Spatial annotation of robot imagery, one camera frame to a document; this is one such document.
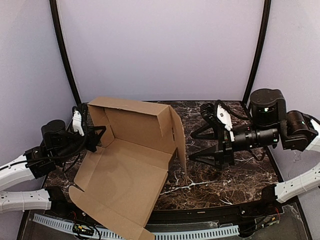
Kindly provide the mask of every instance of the white perforated rail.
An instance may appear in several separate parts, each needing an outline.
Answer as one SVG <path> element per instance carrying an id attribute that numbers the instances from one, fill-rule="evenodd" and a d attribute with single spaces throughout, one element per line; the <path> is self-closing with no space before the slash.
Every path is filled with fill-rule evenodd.
<path id="1" fill-rule="evenodd" d="M 33 221 L 49 228 L 67 233 L 73 234 L 73 222 L 69 220 L 59 220 L 44 215 L 35 214 Z M 101 234 L 101 239 L 104 240 L 118 240 L 123 239 L 114 232 L 97 227 Z M 198 230 L 198 231 L 182 231 L 182 232 L 154 232 L 155 240 L 210 240 L 224 237 L 231 237 L 239 235 L 239 227 L 229 226 L 216 229 Z M 93 239 L 98 239 L 99 235 L 97 231 L 94 231 Z"/>

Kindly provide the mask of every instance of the black vertical bar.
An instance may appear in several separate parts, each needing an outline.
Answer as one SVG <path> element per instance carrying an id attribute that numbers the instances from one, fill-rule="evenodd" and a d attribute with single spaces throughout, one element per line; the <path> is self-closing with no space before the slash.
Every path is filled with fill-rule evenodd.
<path id="1" fill-rule="evenodd" d="M 255 82 L 260 57 L 262 53 L 262 49 L 264 47 L 266 32 L 267 32 L 267 26 L 268 26 L 268 20 L 269 20 L 269 13 L 270 13 L 270 7 L 271 7 L 271 0 L 264 0 L 264 7 L 263 7 L 263 13 L 262 13 L 262 20 L 261 20 L 261 26 L 260 26 L 260 32 L 258 37 L 258 42 L 256 45 L 256 50 L 253 58 L 252 68 L 250 72 L 250 76 L 248 79 L 248 83 L 245 88 L 245 92 L 243 95 L 242 102 L 247 105 L 247 102 L 249 100 L 249 96 L 252 91 L 252 87 Z"/>
<path id="2" fill-rule="evenodd" d="M 63 34 L 62 34 L 61 24 L 60 24 L 57 1 L 56 0 L 49 0 L 49 1 L 50 1 L 50 8 L 51 8 L 56 40 L 59 45 L 59 50 L 60 50 L 63 66 L 65 69 L 66 77 L 68 78 L 68 82 L 69 82 L 75 103 L 79 105 L 82 102 L 76 86 L 74 75 L 72 74 L 72 71 L 71 71 L 71 66 L 70 66 L 66 45 L 65 45 Z"/>

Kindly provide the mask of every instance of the slotted metal strip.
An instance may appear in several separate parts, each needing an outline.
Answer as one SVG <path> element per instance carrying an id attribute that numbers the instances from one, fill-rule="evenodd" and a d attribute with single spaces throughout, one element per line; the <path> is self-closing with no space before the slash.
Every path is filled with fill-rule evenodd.
<path id="1" fill-rule="evenodd" d="M 49 216 L 34 214 L 33 221 L 60 232 L 73 234 L 72 228 L 74 224 L 72 221 L 69 220 L 60 220 L 51 218 Z M 97 227 L 97 229 L 99 230 L 101 234 L 101 239 L 103 240 L 123 239 L 121 236 L 115 234 L 114 232 L 106 228 Z M 153 234 L 155 235 L 155 240 L 211 240 L 239 235 L 239 227 L 236 225 L 197 231 L 153 232 Z M 94 231 L 94 235 L 92 238 L 99 238 L 99 235 L 96 230 Z"/>

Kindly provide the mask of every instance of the white wall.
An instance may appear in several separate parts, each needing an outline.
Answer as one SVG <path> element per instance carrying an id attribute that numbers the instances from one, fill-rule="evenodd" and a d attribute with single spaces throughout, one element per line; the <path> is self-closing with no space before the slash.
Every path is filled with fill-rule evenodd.
<path id="1" fill-rule="evenodd" d="M 241 100 L 263 0 L 59 0 L 80 96 Z"/>
<path id="2" fill-rule="evenodd" d="M 59 53 L 49 1 L 0 1 L 0 165 L 42 140 L 41 126 L 69 121 L 74 100 Z M 38 189 L 30 181 L 11 190 Z M 0 215 L 0 240 L 15 240 L 22 212 Z"/>
<path id="3" fill-rule="evenodd" d="M 287 110 L 320 119 L 320 1 L 272 1 L 254 89 L 280 89 Z M 309 170 L 320 152 L 295 153 L 279 145 L 273 154 L 284 180 Z M 320 189 L 299 196 L 314 240 L 320 240 Z"/>

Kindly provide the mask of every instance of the brown cardboard box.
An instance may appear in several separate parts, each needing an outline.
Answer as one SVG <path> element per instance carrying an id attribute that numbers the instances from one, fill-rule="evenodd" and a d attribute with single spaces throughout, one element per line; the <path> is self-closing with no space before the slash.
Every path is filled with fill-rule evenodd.
<path id="1" fill-rule="evenodd" d="M 186 170 L 180 117 L 158 103 L 98 97 L 89 103 L 95 126 L 106 126 L 102 147 L 88 152 L 71 186 L 71 200 L 127 240 L 154 240 L 144 229 L 178 155 Z"/>

